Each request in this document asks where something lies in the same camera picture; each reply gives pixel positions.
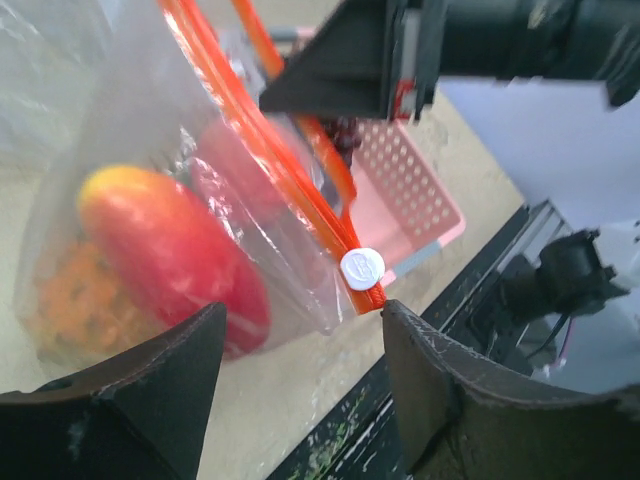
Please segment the pink peach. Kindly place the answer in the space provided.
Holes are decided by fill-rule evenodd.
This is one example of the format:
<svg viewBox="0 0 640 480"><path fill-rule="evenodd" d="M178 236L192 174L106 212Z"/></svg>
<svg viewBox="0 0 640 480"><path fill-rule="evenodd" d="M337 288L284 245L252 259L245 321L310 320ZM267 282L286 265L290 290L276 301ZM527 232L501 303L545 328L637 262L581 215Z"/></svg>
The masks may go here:
<svg viewBox="0 0 640 480"><path fill-rule="evenodd" d="M234 227L265 226L290 212L239 135L220 118L200 135L190 173L196 193Z"/></svg>

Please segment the red yellow mango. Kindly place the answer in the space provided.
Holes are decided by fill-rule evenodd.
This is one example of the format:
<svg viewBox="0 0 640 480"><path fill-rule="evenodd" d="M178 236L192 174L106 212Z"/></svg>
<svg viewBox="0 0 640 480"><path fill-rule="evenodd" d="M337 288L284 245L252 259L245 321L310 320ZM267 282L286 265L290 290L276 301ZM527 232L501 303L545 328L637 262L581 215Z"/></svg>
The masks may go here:
<svg viewBox="0 0 640 480"><path fill-rule="evenodd" d="M84 181L76 208L84 232L155 319L173 327L221 303L228 356L266 343L271 309L257 269L186 186L167 174L112 165Z"/></svg>

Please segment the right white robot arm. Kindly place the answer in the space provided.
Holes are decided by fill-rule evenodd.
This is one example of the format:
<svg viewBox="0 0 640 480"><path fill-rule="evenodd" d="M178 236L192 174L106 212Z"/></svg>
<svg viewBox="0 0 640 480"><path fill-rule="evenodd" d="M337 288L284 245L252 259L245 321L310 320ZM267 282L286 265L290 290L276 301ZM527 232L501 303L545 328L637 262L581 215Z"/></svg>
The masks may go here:
<svg viewBox="0 0 640 480"><path fill-rule="evenodd" d="M533 202L442 333L534 380L639 379L639 5L345 1L262 93L265 112L418 118L442 88Z"/></svg>

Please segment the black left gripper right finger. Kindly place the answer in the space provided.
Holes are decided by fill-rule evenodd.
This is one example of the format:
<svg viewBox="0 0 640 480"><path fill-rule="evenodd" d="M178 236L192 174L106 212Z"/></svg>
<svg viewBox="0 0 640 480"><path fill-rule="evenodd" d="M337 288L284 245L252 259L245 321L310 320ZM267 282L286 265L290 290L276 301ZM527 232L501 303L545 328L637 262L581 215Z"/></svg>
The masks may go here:
<svg viewBox="0 0 640 480"><path fill-rule="evenodd" d="M639 387L585 394L532 380L382 310L406 470L415 479L636 479Z"/></svg>

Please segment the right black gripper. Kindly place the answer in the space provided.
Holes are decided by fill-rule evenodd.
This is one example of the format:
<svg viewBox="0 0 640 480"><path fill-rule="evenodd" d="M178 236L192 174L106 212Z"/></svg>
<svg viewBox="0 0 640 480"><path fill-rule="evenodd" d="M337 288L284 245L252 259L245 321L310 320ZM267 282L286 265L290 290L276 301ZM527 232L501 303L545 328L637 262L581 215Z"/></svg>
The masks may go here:
<svg viewBox="0 0 640 480"><path fill-rule="evenodd" d="M342 1L259 97L264 112L419 120L442 76L541 77L573 1Z"/></svg>

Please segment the orange toy pineapple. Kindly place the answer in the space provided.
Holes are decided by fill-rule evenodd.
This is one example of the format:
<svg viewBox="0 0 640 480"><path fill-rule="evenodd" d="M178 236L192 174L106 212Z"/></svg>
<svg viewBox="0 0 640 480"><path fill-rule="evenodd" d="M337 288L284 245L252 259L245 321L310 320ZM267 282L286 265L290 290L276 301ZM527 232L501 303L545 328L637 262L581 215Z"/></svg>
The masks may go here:
<svg viewBox="0 0 640 480"><path fill-rule="evenodd" d="M99 361L164 330L134 304L97 247L82 237L59 256L43 254L33 286L33 308L24 321L46 361Z"/></svg>

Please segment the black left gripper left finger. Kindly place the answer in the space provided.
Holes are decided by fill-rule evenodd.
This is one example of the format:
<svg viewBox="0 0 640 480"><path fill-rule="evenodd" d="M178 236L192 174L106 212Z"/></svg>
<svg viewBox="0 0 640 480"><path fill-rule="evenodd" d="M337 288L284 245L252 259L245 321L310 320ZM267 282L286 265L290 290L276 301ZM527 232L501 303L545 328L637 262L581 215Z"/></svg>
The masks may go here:
<svg viewBox="0 0 640 480"><path fill-rule="evenodd" d="M93 367L2 394L2 478L195 478L225 327L213 304Z"/></svg>

